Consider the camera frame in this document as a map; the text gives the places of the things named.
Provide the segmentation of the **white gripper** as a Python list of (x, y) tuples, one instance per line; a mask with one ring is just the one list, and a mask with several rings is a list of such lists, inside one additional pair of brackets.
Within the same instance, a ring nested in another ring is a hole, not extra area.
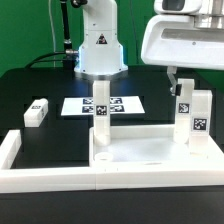
[(144, 33), (145, 64), (167, 67), (172, 96), (182, 85), (176, 67), (224, 70), (224, 0), (155, 0)]

